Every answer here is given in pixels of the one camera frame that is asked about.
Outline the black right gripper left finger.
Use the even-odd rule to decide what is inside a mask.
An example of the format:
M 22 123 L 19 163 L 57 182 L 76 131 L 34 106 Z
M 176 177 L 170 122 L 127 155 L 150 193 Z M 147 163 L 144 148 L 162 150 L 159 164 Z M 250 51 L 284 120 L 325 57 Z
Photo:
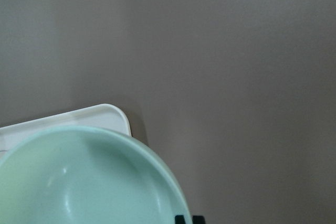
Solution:
M 184 215 L 176 215 L 174 220 L 175 220 L 175 224 L 186 224 Z

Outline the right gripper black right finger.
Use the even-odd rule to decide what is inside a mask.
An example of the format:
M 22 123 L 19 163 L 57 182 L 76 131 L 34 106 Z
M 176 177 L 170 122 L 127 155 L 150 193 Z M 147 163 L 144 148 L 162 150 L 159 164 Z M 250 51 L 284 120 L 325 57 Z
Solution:
M 193 215 L 192 222 L 193 224 L 205 224 L 205 217 L 202 215 Z

